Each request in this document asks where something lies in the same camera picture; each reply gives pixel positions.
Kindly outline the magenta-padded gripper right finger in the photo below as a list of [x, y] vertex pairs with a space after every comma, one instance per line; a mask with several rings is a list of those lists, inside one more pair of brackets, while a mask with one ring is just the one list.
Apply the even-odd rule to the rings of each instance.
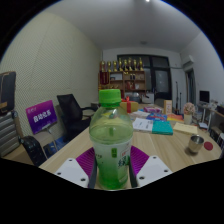
[[137, 147], [131, 147], [129, 175], [133, 188], [143, 187], [171, 173], [158, 156], [149, 156]]

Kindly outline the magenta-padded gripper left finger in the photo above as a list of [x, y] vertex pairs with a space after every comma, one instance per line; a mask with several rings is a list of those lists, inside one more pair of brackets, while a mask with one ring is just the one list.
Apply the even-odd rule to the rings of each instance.
[[78, 186], [93, 189], [96, 183], [97, 163], [93, 148], [77, 158], [68, 158], [55, 172], [55, 175]]

